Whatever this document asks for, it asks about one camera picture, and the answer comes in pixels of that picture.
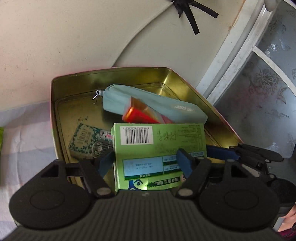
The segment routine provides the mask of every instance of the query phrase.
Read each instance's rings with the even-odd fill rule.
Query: tablecloth
[[[4,127],[0,156],[0,240],[16,228],[10,197],[36,173],[56,159],[49,103],[0,112]]]

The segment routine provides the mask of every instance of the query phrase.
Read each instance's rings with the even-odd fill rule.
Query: barcode
[[[120,127],[122,145],[153,144],[152,126]]]

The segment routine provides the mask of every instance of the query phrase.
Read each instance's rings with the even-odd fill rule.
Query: wall
[[[242,0],[203,0],[217,19],[192,8],[194,36],[169,7],[126,48],[116,66],[159,65],[191,84],[201,79],[227,36]],[[166,0],[0,0],[0,110],[49,99],[59,75],[112,67]]]

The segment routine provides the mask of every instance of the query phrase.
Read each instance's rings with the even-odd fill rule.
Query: black tape
[[[192,13],[189,5],[199,8],[200,10],[206,12],[207,14],[211,15],[214,18],[218,17],[218,13],[216,13],[214,10],[212,10],[212,9],[210,9],[210,8],[208,8],[208,7],[202,5],[194,0],[172,0],[172,2],[178,11],[179,17],[181,17],[183,12],[185,12],[195,35],[197,35],[200,31],[198,29],[198,26],[196,24],[195,18],[193,16],[193,13]]]

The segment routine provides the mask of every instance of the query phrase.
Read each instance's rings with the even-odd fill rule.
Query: metal tray
[[[103,110],[100,97],[96,104],[92,103],[96,90],[112,84],[130,85],[196,104],[208,115],[205,124],[207,144],[228,148],[242,142],[219,112],[173,70],[164,67],[112,68],[53,79],[50,113],[57,158],[66,163],[77,162],[70,156],[68,145],[79,123],[110,130],[114,122],[122,122],[121,116]],[[113,187],[113,170],[104,179]],[[80,178],[71,178],[71,181],[82,185]]]

